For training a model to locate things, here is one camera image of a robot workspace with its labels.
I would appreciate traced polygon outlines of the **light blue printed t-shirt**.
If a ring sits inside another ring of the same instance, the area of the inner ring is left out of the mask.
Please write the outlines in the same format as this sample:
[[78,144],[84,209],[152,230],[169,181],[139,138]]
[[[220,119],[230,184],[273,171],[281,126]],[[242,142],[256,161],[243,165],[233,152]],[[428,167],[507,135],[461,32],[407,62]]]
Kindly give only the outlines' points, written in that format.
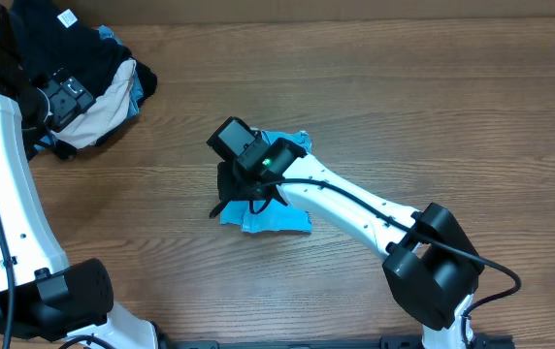
[[[277,139],[284,138],[301,146],[307,152],[311,152],[311,138],[306,131],[288,134],[263,130],[261,134],[267,143],[274,143]],[[312,231],[310,216],[304,210],[284,206],[276,201],[271,201],[264,210],[257,214],[251,213],[248,203],[231,202],[221,212],[219,223],[238,226],[242,232],[249,234],[267,232],[310,234]]]

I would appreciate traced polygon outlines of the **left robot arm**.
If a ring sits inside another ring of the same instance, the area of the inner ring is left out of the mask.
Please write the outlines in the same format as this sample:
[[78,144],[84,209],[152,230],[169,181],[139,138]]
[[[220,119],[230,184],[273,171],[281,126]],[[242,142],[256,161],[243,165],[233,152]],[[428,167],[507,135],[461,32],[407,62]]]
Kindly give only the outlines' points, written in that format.
[[50,229],[28,162],[47,131],[60,131],[94,104],[75,77],[24,71],[21,21],[0,4],[0,334],[63,347],[166,348],[167,335],[114,299],[102,262],[71,264]]

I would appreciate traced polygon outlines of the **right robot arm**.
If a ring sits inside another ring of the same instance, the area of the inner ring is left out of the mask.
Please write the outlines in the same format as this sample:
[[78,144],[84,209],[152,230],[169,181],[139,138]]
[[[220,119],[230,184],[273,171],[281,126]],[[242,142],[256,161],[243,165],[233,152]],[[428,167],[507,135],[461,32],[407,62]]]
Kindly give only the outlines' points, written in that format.
[[465,312],[483,267],[447,208],[431,203],[418,210],[382,199],[303,146],[284,137],[269,142],[238,117],[229,117],[207,144],[222,160],[212,216],[232,202],[255,200],[317,215],[375,253],[395,302],[422,325],[423,347],[474,346]]

